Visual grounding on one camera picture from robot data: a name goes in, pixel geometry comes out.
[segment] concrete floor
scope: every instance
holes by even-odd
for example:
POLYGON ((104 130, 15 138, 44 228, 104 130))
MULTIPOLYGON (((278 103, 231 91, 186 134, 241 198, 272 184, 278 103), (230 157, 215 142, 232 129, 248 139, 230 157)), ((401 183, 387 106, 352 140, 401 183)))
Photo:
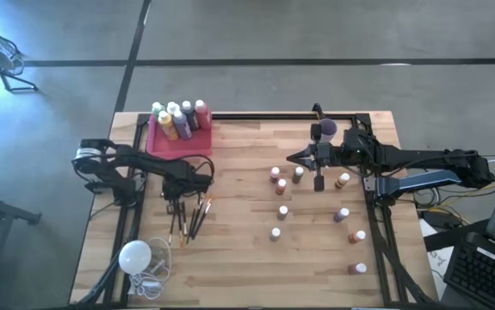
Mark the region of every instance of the concrete floor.
MULTIPOLYGON (((141 0, 0 0, 0 34, 31 60, 127 59, 141 0)), ((139 59, 495 58, 495 1, 154 1, 139 59)), ((27 68, 42 92, 0 83, 0 199, 16 222, 0 308, 64 305, 92 195, 70 160, 107 137, 124 67, 27 68)), ((214 110, 390 109, 401 145, 495 153, 495 65, 136 68, 126 111, 204 98, 214 110)), ((456 208, 486 218, 495 196, 456 208)))

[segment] paint bottle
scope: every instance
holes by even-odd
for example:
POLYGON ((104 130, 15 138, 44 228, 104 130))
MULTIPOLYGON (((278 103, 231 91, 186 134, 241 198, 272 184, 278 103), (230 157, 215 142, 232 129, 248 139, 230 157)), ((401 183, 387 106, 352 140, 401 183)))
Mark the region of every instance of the paint bottle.
POLYGON ((278 209, 278 215, 277 218, 278 220, 285 220, 285 217, 288 216, 289 209, 286 206, 281 206, 278 209))
POLYGON ((305 170, 302 167, 295 168, 295 172, 293 173, 293 177, 291 177, 291 181, 294 184, 298 184, 300 179, 302 178, 302 174, 305 173, 305 170))
POLYGON ((278 227, 272 228, 272 231, 270 231, 270 241, 276 242, 281 235, 282 235, 282 231, 280 230, 280 228, 278 227))
POLYGON ((197 115, 197 121, 201 129, 211 129, 211 111, 209 111, 209 107, 202 100, 195 102, 195 114, 197 115))
POLYGON ((191 131, 197 130, 199 123, 197 122, 197 116, 195 115, 195 109, 192 107, 192 103, 189 101, 182 102, 182 112, 188 119, 189 129, 191 131))
POLYGON ((176 131, 175 124, 172 122, 172 117, 167 112, 159 112, 158 123, 161 125, 167 139, 171 141, 178 139, 178 132, 176 131))
POLYGON ((278 185, 275 187, 275 193, 278 195, 283 195, 287 184, 288 182, 286 180, 280 179, 280 181, 278 181, 278 185))
POLYGON ((155 116, 156 118, 159 117, 159 112, 161 111, 164 111, 164 106, 163 104, 159 103, 159 102, 154 102, 152 104, 152 114, 153 116, 155 116))
POLYGON ((339 223, 342 220, 346 219, 349 214, 350 211, 347 208, 341 208, 337 213, 335 213, 335 215, 333 215, 333 220, 336 223, 339 223))
POLYGON ((280 179, 280 168, 278 167, 272 168, 272 170, 270 171, 270 181, 272 183, 276 183, 278 182, 279 179, 280 179))
POLYGON ((349 242, 351 244, 358 243, 366 238, 366 233, 364 231, 353 232, 349 235, 349 242))
POLYGON ((349 274, 351 275, 361 275, 368 271, 368 267, 365 263, 353 263, 349 266, 349 274))
POLYGON ((176 111, 180 111, 180 106, 176 102, 169 102, 167 104, 167 113, 169 115, 174 115, 176 111))
POLYGON ((175 112, 175 117, 173 117, 172 120, 175 122, 175 127, 180 135, 180 138, 183 140, 188 140, 192 137, 192 132, 189 130, 188 119, 184 113, 177 110, 175 112))
POLYGON ((344 173, 335 182, 336 189, 342 189, 344 185, 350 180, 350 174, 344 173))

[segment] red tray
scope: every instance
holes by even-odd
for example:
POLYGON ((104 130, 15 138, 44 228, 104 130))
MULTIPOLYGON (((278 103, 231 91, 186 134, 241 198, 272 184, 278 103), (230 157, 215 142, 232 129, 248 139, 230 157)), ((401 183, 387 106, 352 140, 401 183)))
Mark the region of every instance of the red tray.
POLYGON ((152 115, 150 116, 146 150, 150 155, 165 159, 195 154, 209 156, 213 153, 211 133, 212 130, 198 129, 192 132, 191 139, 170 141, 152 115))

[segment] wooden tabletop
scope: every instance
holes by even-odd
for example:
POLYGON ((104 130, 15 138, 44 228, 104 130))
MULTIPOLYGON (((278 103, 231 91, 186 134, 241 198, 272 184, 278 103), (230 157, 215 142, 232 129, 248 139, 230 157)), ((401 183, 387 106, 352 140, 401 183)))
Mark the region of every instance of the wooden tabletop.
MULTIPOLYGON (((392 113, 368 113, 379 141, 399 146, 392 113)), ((116 114, 109 138, 131 145, 137 115, 116 114)), ((161 296, 155 301, 131 297, 130 307, 382 306, 360 178, 351 175, 347 185, 336 190, 333 183, 345 170, 326 169, 325 191, 321 193, 313 191, 308 171, 299 184, 290 182, 295 165, 285 158, 307 146, 311 123, 213 122, 211 159, 216 173, 209 189, 214 197, 211 210, 195 241, 181 248, 175 234, 172 272, 161 296), (269 181, 273 166, 280 167, 282 177, 288 180, 284 195, 277 195, 269 181), (284 221, 276 218, 281 205, 290 210, 284 221), (350 216, 337 224, 332 216, 340 208, 348 208, 350 216), (273 227, 282 230, 277 242, 269 240, 273 227), (347 236, 358 230, 367 232, 368 237, 351 245, 347 236), (349 275, 347 266, 354 263, 365 263, 368 272, 349 275)), ((347 121, 337 124, 339 132, 350 127, 347 121)), ((143 134, 142 147, 146 136, 143 134)), ((342 134, 338 134, 332 143, 341 141, 342 134)), ((160 192, 161 177, 150 175, 139 239, 168 237, 170 215, 160 192)), ((92 212, 112 199, 111 194, 97 196, 92 212)), ((186 201, 188 223, 194 205, 194 201, 186 201)), ((427 295, 436 298, 415 208, 399 202, 392 212, 402 264, 427 295)), ((117 207, 109 208, 89 223, 71 301, 86 295, 107 268, 118 214, 117 207)), ((395 291, 390 268, 387 274, 391 291, 395 291)), ((118 281, 116 300, 120 291, 118 281)))

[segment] keyboard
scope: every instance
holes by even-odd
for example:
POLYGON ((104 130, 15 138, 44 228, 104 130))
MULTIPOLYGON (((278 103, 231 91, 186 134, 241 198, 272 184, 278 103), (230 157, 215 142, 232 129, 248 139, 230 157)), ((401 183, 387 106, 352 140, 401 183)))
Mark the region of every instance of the keyboard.
POLYGON ((495 309, 495 244, 469 233, 454 247, 444 281, 459 293, 495 309))

